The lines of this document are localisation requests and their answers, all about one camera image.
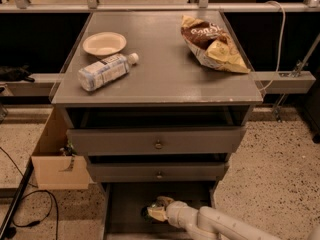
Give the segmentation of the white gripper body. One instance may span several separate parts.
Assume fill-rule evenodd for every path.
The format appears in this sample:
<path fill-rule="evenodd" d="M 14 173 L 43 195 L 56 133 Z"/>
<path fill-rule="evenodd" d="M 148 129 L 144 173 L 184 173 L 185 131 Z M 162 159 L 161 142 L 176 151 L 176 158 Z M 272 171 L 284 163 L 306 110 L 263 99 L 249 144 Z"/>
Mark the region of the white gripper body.
<path fill-rule="evenodd" d="M 166 208 L 168 223 L 187 232 L 198 230 L 198 210 L 182 201 L 174 201 Z"/>

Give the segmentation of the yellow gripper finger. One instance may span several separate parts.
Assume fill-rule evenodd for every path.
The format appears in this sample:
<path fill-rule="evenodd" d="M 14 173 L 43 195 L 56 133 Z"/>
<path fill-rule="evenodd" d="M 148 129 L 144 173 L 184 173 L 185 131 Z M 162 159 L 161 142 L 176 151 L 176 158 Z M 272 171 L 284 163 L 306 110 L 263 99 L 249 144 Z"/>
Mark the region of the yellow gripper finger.
<path fill-rule="evenodd" d="M 163 207 L 167 207 L 168 205 L 170 205 L 173 202 L 174 202 L 174 199 L 171 197 L 167 197 L 167 196 L 158 196 L 156 199 L 156 204 L 158 206 L 163 206 Z"/>
<path fill-rule="evenodd" d="M 147 208 L 148 215 L 160 222 L 164 222 L 168 219 L 166 216 L 166 210 L 164 206 L 156 207 L 150 206 Z"/>

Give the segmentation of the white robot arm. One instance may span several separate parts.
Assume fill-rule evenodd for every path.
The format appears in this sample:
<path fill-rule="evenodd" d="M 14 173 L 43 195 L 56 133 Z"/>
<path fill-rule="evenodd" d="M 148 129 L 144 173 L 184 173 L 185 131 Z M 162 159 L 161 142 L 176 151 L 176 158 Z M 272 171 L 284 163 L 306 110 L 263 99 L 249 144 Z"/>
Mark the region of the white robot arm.
<path fill-rule="evenodd" d="M 157 221 L 184 229 L 192 240 L 221 240 L 221 235 L 229 240 L 281 240 L 212 207 L 195 209 L 166 196 L 158 196 L 146 211 Z"/>

